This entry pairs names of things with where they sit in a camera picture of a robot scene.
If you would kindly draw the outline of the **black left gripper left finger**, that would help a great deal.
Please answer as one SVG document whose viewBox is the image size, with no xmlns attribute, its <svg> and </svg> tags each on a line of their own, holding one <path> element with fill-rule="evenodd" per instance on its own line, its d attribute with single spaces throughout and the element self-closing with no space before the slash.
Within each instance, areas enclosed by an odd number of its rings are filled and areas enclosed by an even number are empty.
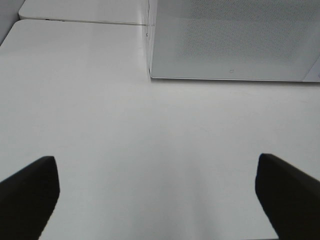
<svg viewBox="0 0 320 240">
<path fill-rule="evenodd" d="M 38 240 L 60 196 L 56 160 L 43 156 L 0 182 L 0 238 Z"/>
</svg>

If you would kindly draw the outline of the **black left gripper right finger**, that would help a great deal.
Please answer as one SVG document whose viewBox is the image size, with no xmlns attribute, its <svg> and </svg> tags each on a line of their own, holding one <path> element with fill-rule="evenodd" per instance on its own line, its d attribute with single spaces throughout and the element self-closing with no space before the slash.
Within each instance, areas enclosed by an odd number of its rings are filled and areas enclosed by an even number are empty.
<svg viewBox="0 0 320 240">
<path fill-rule="evenodd" d="M 280 240 L 320 238 L 320 182 L 281 158 L 262 153 L 255 193 Z"/>
</svg>

